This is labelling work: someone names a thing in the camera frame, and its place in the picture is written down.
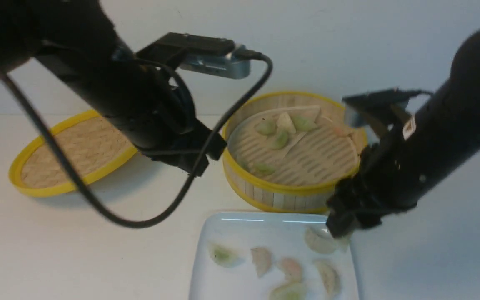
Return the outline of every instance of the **yellow rim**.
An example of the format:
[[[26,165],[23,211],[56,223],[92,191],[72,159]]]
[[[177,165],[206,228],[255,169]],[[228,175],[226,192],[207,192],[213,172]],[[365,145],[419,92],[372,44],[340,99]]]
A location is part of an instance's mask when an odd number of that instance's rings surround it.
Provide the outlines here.
[[[64,129],[72,127],[82,121],[89,120],[91,118],[99,117],[100,115],[95,110],[88,110],[76,116],[69,118],[68,120],[64,120],[59,124],[55,125],[51,128],[51,133],[56,135],[60,133]],[[43,137],[37,137],[32,142],[30,142],[14,159],[10,169],[8,170],[8,178],[12,182],[12,184],[21,192],[22,194],[34,197],[48,197],[48,196],[55,196],[67,192],[71,192],[75,190],[75,186],[72,182],[65,182],[60,185],[46,187],[46,188],[32,188],[27,186],[21,180],[21,169],[25,165],[25,162],[30,158],[31,155],[38,149],[40,146],[44,144]],[[123,165],[126,161],[128,161],[135,153],[137,149],[133,146],[129,147],[127,150],[122,152],[122,154],[112,161],[108,162],[103,167],[93,171],[92,173],[86,175],[82,178],[82,180],[86,184],[91,184],[103,177],[107,174],[111,173],[112,171],[118,169],[121,165]]]
[[[289,95],[289,94],[306,95],[306,96],[309,96],[309,97],[318,98],[320,100],[330,102],[331,104],[334,104],[334,105],[336,105],[336,106],[338,106],[342,109],[344,108],[344,106],[341,105],[340,103],[335,102],[335,101],[333,101],[333,100],[331,100],[327,97],[323,97],[321,95],[316,95],[316,94],[312,94],[312,93],[297,92],[297,91],[285,91],[285,92],[276,92],[276,93],[269,93],[269,94],[261,95],[259,97],[255,97],[255,98],[249,100],[246,103],[246,105],[248,103],[259,101],[259,100],[267,98],[267,97],[273,97],[273,96],[276,96],[276,95]],[[229,121],[227,121],[227,123],[223,127],[223,133],[222,133],[223,137],[225,137],[227,135],[227,127],[228,126],[229,126]],[[366,137],[366,132],[363,129],[361,130],[361,132],[362,132],[362,137],[364,138],[364,143],[367,144],[368,138]],[[238,163],[236,163],[236,161],[231,156],[231,153],[229,152],[229,149],[227,149],[227,148],[225,149],[225,152],[223,154],[223,161],[224,161],[224,163],[227,162],[232,167],[234,172],[237,173],[238,175],[240,175],[240,177],[242,177],[242,179],[246,180],[247,182],[249,182],[249,183],[251,183],[255,186],[258,186],[259,188],[262,188],[263,190],[268,190],[270,192],[279,193],[279,194],[292,194],[292,195],[298,195],[298,196],[308,196],[308,195],[318,194],[318,193],[322,193],[322,192],[325,193],[325,192],[329,192],[330,190],[332,190],[334,188],[335,184],[339,180],[339,179],[336,179],[336,180],[332,180],[330,182],[323,182],[323,183],[316,184],[316,185],[287,186],[287,185],[267,182],[265,180],[262,180],[262,179],[260,179],[256,176],[252,175],[251,173],[247,172],[242,167],[240,167],[240,165]],[[359,166],[359,164],[355,165],[355,167],[353,167],[353,169],[351,169],[348,173],[343,175],[343,177],[348,177],[348,176],[351,176],[351,175],[355,174],[358,171],[358,166]]]
[[[231,186],[232,190],[240,196],[240,198],[244,199],[247,203],[250,205],[263,210],[263,211],[269,211],[270,213],[316,213],[318,215],[321,215],[327,211],[325,207],[323,208],[318,208],[318,209],[307,209],[307,210],[289,210],[289,209],[277,209],[275,207],[271,207],[265,204],[262,204],[258,201],[255,201],[251,199],[249,196],[247,196],[244,192],[242,192],[233,182],[233,180],[229,177],[227,173],[225,173],[225,179],[227,179],[227,182],[229,182],[229,185]]]

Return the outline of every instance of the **white plate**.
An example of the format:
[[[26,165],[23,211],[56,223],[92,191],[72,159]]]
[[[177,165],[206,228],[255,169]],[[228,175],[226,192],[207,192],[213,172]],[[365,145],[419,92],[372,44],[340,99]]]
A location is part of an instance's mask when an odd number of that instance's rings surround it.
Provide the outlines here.
[[[335,300],[358,300],[351,249],[322,255],[310,250],[303,241],[306,226],[325,228],[326,218],[272,212],[223,212],[209,217],[197,246],[189,299],[267,300],[274,288],[285,283],[284,274],[275,265],[262,278],[257,278],[251,262],[251,248],[268,247],[274,262],[288,256],[303,266],[307,300],[326,299],[320,275],[312,263],[318,258],[331,261],[340,275],[342,292]],[[209,241],[234,249],[244,261],[233,268],[218,266],[208,254]]]

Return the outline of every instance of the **label sticker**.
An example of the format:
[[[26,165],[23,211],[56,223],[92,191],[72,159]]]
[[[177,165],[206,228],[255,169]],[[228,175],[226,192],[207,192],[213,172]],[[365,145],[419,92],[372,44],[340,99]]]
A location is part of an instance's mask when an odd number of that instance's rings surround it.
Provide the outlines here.
[[[416,120],[412,116],[403,126],[403,138],[408,140],[414,131],[416,131]]]

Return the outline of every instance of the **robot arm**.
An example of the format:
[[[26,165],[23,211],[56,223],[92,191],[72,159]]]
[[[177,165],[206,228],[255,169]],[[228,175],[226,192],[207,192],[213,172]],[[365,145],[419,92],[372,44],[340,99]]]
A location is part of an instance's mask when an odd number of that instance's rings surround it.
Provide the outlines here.
[[[402,93],[358,95],[344,102],[379,128],[386,125],[379,118],[386,118],[375,103],[390,105],[387,97],[398,102]],[[326,224],[334,237],[372,228],[385,215],[412,209],[480,150],[480,31],[459,48],[442,87],[414,116],[399,119],[391,130],[377,130],[380,141],[362,152],[358,173],[341,180],[328,200],[331,213]]]
[[[149,220],[125,220],[88,189],[38,113],[6,74],[35,57],[153,160],[189,172],[170,206]],[[196,118],[177,67],[245,78],[250,60],[267,64],[262,77],[211,130]],[[226,142],[221,127],[268,80],[271,59],[232,40],[167,34],[135,54],[114,31],[98,0],[0,0],[0,79],[34,123],[85,199],[108,220],[128,228],[154,226],[179,206],[194,178],[217,160]],[[170,87],[173,78],[177,87]]]

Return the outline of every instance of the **bamboo steamer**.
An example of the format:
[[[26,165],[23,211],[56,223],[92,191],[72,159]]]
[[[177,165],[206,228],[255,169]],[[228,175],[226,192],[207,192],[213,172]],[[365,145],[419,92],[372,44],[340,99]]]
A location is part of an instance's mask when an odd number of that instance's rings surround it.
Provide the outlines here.
[[[292,135],[282,150],[269,150],[267,137],[254,129],[261,118],[311,110],[318,112],[313,114],[318,128],[301,137]],[[264,211],[323,213],[335,184],[357,172],[359,154],[368,142],[363,129],[343,125],[343,114],[341,104],[304,92],[271,93],[250,100],[223,129],[228,141],[223,154],[225,178],[242,199]],[[277,168],[274,173],[261,175],[254,170],[255,162],[268,160]]]

